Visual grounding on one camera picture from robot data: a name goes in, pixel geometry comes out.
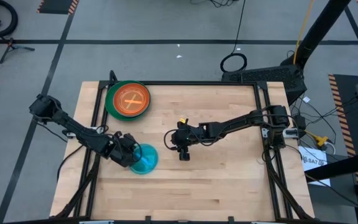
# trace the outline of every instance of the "green plate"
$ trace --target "green plate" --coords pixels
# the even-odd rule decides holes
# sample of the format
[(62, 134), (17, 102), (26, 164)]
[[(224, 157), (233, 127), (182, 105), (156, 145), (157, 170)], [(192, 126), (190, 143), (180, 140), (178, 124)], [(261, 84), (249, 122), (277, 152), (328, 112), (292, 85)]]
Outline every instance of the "green plate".
[(106, 107), (106, 110), (109, 112), (109, 114), (111, 114), (111, 116), (113, 116), (114, 118), (116, 118), (120, 121), (133, 121), (137, 118), (140, 118), (147, 111), (147, 109), (150, 106), (150, 103), (149, 103), (149, 106), (147, 106), (146, 110), (144, 110), (143, 113), (141, 113), (135, 117), (127, 117), (127, 116), (123, 116), (120, 113), (118, 113), (118, 111), (115, 109), (115, 107), (113, 105), (112, 99), (114, 98), (114, 94), (116, 94), (116, 92), (119, 88), (121, 88), (123, 85), (130, 84), (130, 83), (138, 83), (138, 84), (144, 86), (143, 84), (141, 84), (140, 82), (137, 82), (137, 81), (132, 81), (132, 80), (121, 81), (121, 82), (113, 85), (109, 89), (109, 91), (107, 92), (107, 95), (106, 95), (106, 101), (104, 102), (104, 106)]

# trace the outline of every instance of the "concrete floor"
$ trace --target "concrete floor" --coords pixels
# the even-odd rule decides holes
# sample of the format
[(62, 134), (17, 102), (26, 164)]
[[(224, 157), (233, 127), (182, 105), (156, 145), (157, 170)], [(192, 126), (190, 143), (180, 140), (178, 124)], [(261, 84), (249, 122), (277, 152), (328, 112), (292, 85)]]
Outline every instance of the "concrete floor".
[[(6, 0), (19, 14), (12, 34), (22, 40), (60, 40), (68, 16), (35, 13), (40, 1)], [(315, 1), (306, 30), (328, 0)], [(248, 0), (239, 39), (296, 40), (308, 8), (308, 0)], [(216, 9), (209, 2), (162, 0), (81, 0), (67, 35), (68, 40), (234, 39), (242, 0)], [(358, 6), (349, 5), (358, 26)], [(7, 17), (0, 9), (0, 17)], [(357, 37), (342, 14), (325, 40), (355, 40)], [(0, 65), (0, 204), (30, 125), (29, 105), (53, 75), (49, 95), (58, 98), (73, 115), (80, 84), (108, 79), (114, 70), (126, 80), (219, 80), (219, 63), (232, 44), (65, 44), (61, 54), (56, 44), (34, 44), (35, 52), (18, 50)], [(0, 45), (0, 56), (5, 45)], [(278, 65), (293, 45), (238, 45), (248, 57), (248, 69)], [(58, 59), (53, 69), (53, 58)], [(228, 68), (238, 67), (237, 61)], [(324, 113), (334, 108), (328, 74), (358, 75), (358, 44), (320, 45), (305, 67), (306, 96)], [(302, 111), (310, 112), (306, 105)], [(337, 132), (337, 153), (346, 155), (336, 117), (327, 119)], [(61, 130), (49, 125), (54, 131)], [(333, 136), (323, 122), (310, 130)], [(47, 218), (56, 187), (56, 171), (65, 143), (42, 128), (36, 128), (20, 178), (4, 221)], [(314, 203), (318, 218), (355, 223), (351, 207)]]

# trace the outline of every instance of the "wooden tabletop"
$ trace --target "wooden tabletop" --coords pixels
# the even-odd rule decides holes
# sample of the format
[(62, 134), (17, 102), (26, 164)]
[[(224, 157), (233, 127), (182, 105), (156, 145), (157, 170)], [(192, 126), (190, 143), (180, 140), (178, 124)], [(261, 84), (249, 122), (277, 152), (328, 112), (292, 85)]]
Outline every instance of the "wooden tabletop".
[[(90, 126), (98, 82), (83, 82), (74, 119)], [(151, 173), (137, 175), (112, 160), (101, 159), (92, 219), (226, 221), (273, 221), (266, 166), (261, 159), (259, 127), (228, 134), (210, 147), (191, 146), (191, 160), (179, 161), (178, 153), (165, 148), (163, 135), (176, 128), (180, 118), (189, 124), (227, 121), (256, 109), (251, 86), (172, 86), (149, 85), (150, 108), (141, 119), (118, 121), (109, 115), (109, 133), (131, 133), (139, 143), (153, 145), (159, 162)], [(268, 83), (272, 105), (285, 105), (282, 83)], [(98, 125), (104, 107), (103, 92)], [(287, 145), (297, 147), (295, 140)], [(79, 146), (68, 141), (65, 156)], [(78, 188), (85, 150), (66, 161), (57, 184), (51, 215), (57, 214)], [(289, 191), (311, 215), (308, 187), (299, 154), (282, 149), (283, 166)], [(281, 192), (277, 189), (282, 217), (285, 217)], [(81, 214), (85, 214), (85, 192)]]

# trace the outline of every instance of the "black hose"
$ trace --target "black hose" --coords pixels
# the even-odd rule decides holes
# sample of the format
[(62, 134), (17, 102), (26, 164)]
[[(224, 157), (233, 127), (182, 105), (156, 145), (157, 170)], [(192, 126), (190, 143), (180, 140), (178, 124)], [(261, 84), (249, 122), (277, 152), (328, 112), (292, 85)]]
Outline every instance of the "black hose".
[(18, 18), (15, 9), (6, 1), (0, 0), (0, 6), (4, 6), (11, 13), (12, 16), (11, 23), (9, 24), (9, 26), (6, 29), (0, 31), (0, 37), (4, 37), (13, 33), (13, 31), (16, 29)]

